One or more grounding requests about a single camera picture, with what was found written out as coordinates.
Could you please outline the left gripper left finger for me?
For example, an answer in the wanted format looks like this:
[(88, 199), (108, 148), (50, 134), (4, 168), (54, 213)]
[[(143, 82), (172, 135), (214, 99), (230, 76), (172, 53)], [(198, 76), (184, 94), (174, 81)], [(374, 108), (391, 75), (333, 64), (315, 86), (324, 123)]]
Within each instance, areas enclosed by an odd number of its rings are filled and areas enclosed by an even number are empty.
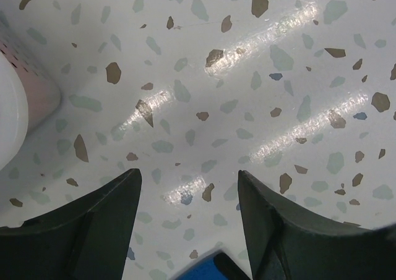
[(1, 228), (1, 279), (121, 279), (142, 187), (130, 169), (53, 211)]

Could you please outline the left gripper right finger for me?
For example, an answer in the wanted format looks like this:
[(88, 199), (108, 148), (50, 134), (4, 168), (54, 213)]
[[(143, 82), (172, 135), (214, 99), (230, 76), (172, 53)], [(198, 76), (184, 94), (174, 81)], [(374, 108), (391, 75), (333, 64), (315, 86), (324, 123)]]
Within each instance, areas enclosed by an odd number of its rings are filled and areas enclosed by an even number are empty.
[(244, 237), (254, 279), (395, 279), (395, 225), (340, 223), (238, 173)]

